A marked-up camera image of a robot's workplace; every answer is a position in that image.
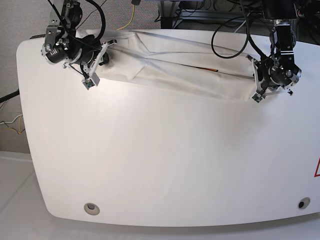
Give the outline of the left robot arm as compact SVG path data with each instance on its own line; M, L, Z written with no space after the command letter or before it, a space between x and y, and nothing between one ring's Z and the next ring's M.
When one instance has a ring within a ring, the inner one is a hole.
M267 96L287 91L293 94L291 87L295 86L301 77L302 70L295 64L294 47L296 35L291 26L297 18L292 0L263 0L261 2L263 18L273 21L270 29L270 56L266 56L249 38L253 49L259 54L260 60L250 55L254 70L256 92L252 99L259 103Z

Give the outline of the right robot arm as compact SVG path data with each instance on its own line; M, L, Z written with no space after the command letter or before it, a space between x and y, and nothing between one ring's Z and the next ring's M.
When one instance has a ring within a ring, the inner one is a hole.
M90 70L95 66L107 65L110 62L107 48L117 43L116 40L101 42L106 30L105 14L94 0L87 2L99 12L101 28L98 35L77 36L77 26L83 17L79 1L49 0L50 22L41 49L41 55L50 64L64 62L65 68L71 68L85 80L91 77Z

